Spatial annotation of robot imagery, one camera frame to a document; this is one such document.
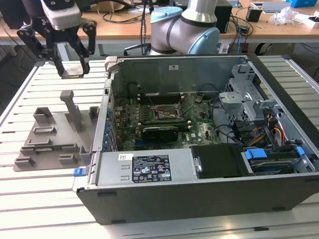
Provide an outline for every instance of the blue plastic part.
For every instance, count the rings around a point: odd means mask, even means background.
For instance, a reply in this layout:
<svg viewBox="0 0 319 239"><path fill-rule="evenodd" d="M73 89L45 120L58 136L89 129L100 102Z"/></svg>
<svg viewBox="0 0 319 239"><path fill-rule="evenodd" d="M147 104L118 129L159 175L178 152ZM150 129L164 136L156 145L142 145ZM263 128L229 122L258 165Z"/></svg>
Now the blue plastic part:
<svg viewBox="0 0 319 239"><path fill-rule="evenodd" d="M245 151L247 159L267 158L267 154L263 148L250 148Z"/></svg>
<svg viewBox="0 0 319 239"><path fill-rule="evenodd" d="M107 110L107 117L108 117L108 118L111 118L112 115L113 115L113 110L112 110L112 109L108 109L108 110Z"/></svg>
<svg viewBox="0 0 319 239"><path fill-rule="evenodd" d="M245 156L248 160L253 158L253 156L251 155L249 151L245 151Z"/></svg>
<svg viewBox="0 0 319 239"><path fill-rule="evenodd" d="M219 41L219 30L213 27L202 33L188 50L188 54L214 53Z"/></svg>
<svg viewBox="0 0 319 239"><path fill-rule="evenodd" d="M286 2L291 2L291 7L306 7L315 6L317 0L286 0Z"/></svg>
<svg viewBox="0 0 319 239"><path fill-rule="evenodd" d="M301 146L298 146L296 150L300 157L303 157L305 155L305 151Z"/></svg>
<svg viewBox="0 0 319 239"><path fill-rule="evenodd" d="M175 16L181 15L183 9L177 6L166 6L161 8L156 8L151 15L151 23L163 21L170 19Z"/></svg>
<svg viewBox="0 0 319 239"><path fill-rule="evenodd" d="M85 168L75 168L73 171L74 177L83 177L85 176Z"/></svg>

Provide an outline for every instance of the black connector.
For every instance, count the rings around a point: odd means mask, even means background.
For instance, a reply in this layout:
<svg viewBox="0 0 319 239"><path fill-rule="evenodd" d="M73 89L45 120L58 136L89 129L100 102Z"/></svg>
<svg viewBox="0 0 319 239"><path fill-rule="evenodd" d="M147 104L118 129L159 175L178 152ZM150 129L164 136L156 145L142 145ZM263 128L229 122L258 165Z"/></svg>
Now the black connector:
<svg viewBox="0 0 319 239"><path fill-rule="evenodd" d="M237 30L241 33L241 34L248 34L249 32L249 27L248 26L237 26Z"/></svg>

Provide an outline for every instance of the table leg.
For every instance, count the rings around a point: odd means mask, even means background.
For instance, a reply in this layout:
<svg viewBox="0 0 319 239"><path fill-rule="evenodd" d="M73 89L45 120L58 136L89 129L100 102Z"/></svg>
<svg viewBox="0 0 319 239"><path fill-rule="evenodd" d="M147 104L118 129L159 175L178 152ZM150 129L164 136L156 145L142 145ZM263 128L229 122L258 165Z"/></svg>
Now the table leg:
<svg viewBox="0 0 319 239"><path fill-rule="evenodd" d="M69 56L69 50L67 48L67 44L66 43L59 43L58 45L58 49L60 52L60 56L62 61L70 61L70 56Z"/></svg>
<svg viewBox="0 0 319 239"><path fill-rule="evenodd" d="M100 56L104 56L103 44L98 44L98 48L99 48L99 54L100 54Z"/></svg>

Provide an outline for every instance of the black cable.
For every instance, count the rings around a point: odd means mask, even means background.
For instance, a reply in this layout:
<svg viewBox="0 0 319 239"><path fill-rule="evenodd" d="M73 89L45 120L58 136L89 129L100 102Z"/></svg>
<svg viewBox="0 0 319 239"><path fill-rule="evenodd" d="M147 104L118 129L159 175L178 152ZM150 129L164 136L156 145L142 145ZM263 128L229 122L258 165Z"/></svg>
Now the black cable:
<svg viewBox="0 0 319 239"><path fill-rule="evenodd" d="M167 6L167 5L169 5L169 0L157 0L155 2L155 4L157 4L159 6Z"/></svg>
<svg viewBox="0 0 319 239"><path fill-rule="evenodd" d="M3 106L1 101L0 101L0 107L5 110L5 107Z"/></svg>
<svg viewBox="0 0 319 239"><path fill-rule="evenodd" d="M142 22L141 22L141 37L143 35L143 41L141 40L141 48L143 48L144 44L144 50L142 50L142 55L146 55L146 20L145 20L145 11L146 11L146 4L147 0L144 0L144 5L143 5L143 13L142 13Z"/></svg>
<svg viewBox="0 0 319 239"><path fill-rule="evenodd" d="M306 48L303 43L300 43L300 45L303 46L303 48L306 49L307 51L309 51L309 52L311 52L311 53L313 53L313 54L319 55L318 52L313 52L313 51L311 51L310 49Z"/></svg>
<svg viewBox="0 0 319 239"><path fill-rule="evenodd" d="M316 71L315 71L315 73L314 73L314 75L313 75L313 79L315 78L315 76L316 76L316 74L317 74L318 71L319 71L319 66L318 66L318 68L316 69Z"/></svg>
<svg viewBox="0 0 319 239"><path fill-rule="evenodd" d="M128 2L125 2L125 1L122 1L122 0L92 0L90 5L98 4L99 2L103 2L103 1L117 2L117 3L120 3L120 4L124 5L124 6L126 6L127 8L130 8L130 9L136 8L135 5L129 4Z"/></svg>
<svg viewBox="0 0 319 239"><path fill-rule="evenodd" d="M0 23L0 25L1 25L2 29L6 32L6 34L8 35L8 37L10 37L10 39L11 39L12 41L14 41L15 44L16 44L17 46L19 46L19 47L25 52L25 54L27 54L27 55L30 57L30 59L31 59L32 61L34 61L34 63L36 63L36 61L27 53L27 51L24 50L23 47L20 46L19 43L17 43L17 41L13 39L12 36L10 36L10 34L9 34L8 31L5 29L5 27L4 27L4 25L2 24L2 22Z"/></svg>
<svg viewBox="0 0 319 239"><path fill-rule="evenodd" d="M309 45L307 45L307 44L305 44L305 43L303 43L303 45L305 45L305 46L307 46L307 47L310 47L310 48L313 48L313 49L318 49L318 48L319 48L319 46L309 46Z"/></svg>
<svg viewBox="0 0 319 239"><path fill-rule="evenodd" d="M132 18L130 18L130 19L127 19L127 20L123 20L123 21L113 21L113 20L111 20L111 18L110 18L110 19L106 19L106 18L105 18L105 16L106 16L106 15L109 15L109 14L110 14L111 17L112 17L112 14L109 13L109 12L105 13L105 14L102 16L102 15L100 14L99 10L98 10L98 15L100 15L101 18L102 18L104 21L111 22L111 23L116 23L116 24L131 24L131 23L136 23L136 22L141 21L141 19L139 19L139 18L142 17L142 15L139 15L139 16L136 16L136 17L132 17Z"/></svg>
<svg viewBox="0 0 319 239"><path fill-rule="evenodd" d="M234 38L233 42L231 43L231 46L228 48L227 53L229 53L229 52L231 51L231 49L233 48L233 46L234 46L234 44L235 44L235 42L236 42L236 39L237 39L237 37L238 37L237 23L236 23L235 21L231 21L231 22L235 24L235 28L236 28L236 36L235 36L235 38Z"/></svg>
<svg viewBox="0 0 319 239"><path fill-rule="evenodd" d="M197 91L196 92L200 92L200 90L204 87L204 86L211 86L212 88L214 88L215 90L217 90L218 92L220 92L220 90L219 89L217 89L212 83L205 83L205 84L203 84L203 85L201 85L198 89L197 89Z"/></svg>
<svg viewBox="0 0 319 239"><path fill-rule="evenodd" d="M234 15L231 15L231 16L232 16L233 18L236 18L236 19L237 19L237 21L236 21L237 26L239 26L239 24L238 24L238 19L240 19L240 20L242 20L242 21L244 21L245 23L247 23L247 24L250 25L250 27L251 27L251 32L250 32L250 33L242 33L242 32L240 32L240 34L241 34L242 36L248 37L248 36L250 36L251 34L253 34L253 32L254 32L254 26L253 26L250 22L246 21L246 20L243 19L243 18L234 16Z"/></svg>
<svg viewBox="0 0 319 239"><path fill-rule="evenodd" d="M232 139L235 143L237 143L239 146L241 147L247 147L245 144L243 144L242 142L240 142L238 139L236 139L235 137L232 137L232 136L229 136L227 135L226 133L224 133L223 131L221 131L218 127L216 127L216 124L214 122L214 109L215 109L215 105L216 105L216 102L219 100L219 97L216 97L216 99L214 100L214 103L213 103L213 106L212 106L212 111L211 111L211 120L212 120L212 123L213 123L213 126L221 133L223 134L224 136Z"/></svg>
<svg viewBox="0 0 319 239"><path fill-rule="evenodd" d="M229 132L227 133L228 136L226 137L226 139L227 139L226 143L229 143L228 139L229 139L229 134L230 134L230 133L234 133L234 132L233 132L233 131L229 131Z"/></svg>
<svg viewBox="0 0 319 239"><path fill-rule="evenodd" d="M247 8L250 8L250 7L248 6L248 7L243 7L243 8L241 8L241 9L239 9L238 11L236 11L235 16L238 14L239 11L241 11L241 10L243 10L243 9L247 9Z"/></svg>

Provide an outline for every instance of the blue release tab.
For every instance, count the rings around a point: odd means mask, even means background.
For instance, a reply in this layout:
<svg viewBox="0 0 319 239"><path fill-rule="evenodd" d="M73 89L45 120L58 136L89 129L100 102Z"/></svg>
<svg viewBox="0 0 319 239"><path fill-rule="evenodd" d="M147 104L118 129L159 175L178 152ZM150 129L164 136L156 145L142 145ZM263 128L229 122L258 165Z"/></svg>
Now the blue release tab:
<svg viewBox="0 0 319 239"><path fill-rule="evenodd" d="M75 168L73 171L74 177L83 177L85 176L85 168Z"/></svg>
<svg viewBox="0 0 319 239"><path fill-rule="evenodd" d="M298 146L296 150L300 157L303 157L305 155L305 151L301 146Z"/></svg>
<svg viewBox="0 0 319 239"><path fill-rule="evenodd" d="M250 148L245 152L247 159L267 158L267 154L263 148Z"/></svg>

